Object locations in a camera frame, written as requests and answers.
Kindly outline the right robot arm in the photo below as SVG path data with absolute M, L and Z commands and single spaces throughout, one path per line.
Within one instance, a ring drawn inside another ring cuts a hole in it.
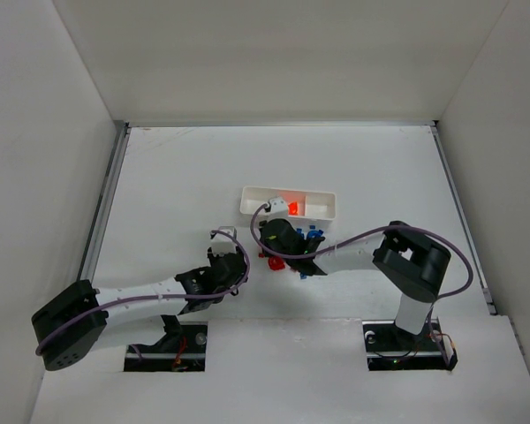
M 416 231 L 386 230 L 325 254 L 322 235 L 304 237 L 291 223 L 277 218 L 259 224 L 259 240 L 267 256 L 282 258 L 304 276 L 327 276 L 341 271 L 379 270 L 401 292 L 394 324 L 419 335 L 437 301 L 450 251 Z

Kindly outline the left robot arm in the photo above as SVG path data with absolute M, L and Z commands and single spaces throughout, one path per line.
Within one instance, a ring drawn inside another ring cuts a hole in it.
M 249 269 L 246 251 L 236 247 L 228 254 L 208 252 L 207 266 L 154 284 L 107 289 L 79 280 L 32 316 L 35 354 L 52 372 L 103 347 L 156 344 L 170 333 L 173 319 L 237 295 Z

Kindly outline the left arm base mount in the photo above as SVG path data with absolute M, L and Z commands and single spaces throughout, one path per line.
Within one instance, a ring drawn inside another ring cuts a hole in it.
M 181 332 L 165 336 L 153 345 L 126 348 L 124 371 L 128 373 L 199 373 L 206 368 L 208 324 L 186 322 Z

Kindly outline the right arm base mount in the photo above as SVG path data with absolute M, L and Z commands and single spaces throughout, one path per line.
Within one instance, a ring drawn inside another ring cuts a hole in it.
M 425 324 L 419 335 L 400 329 L 393 321 L 364 321 L 362 331 L 370 371 L 450 372 L 458 364 L 455 344 L 437 319 L 431 327 Z

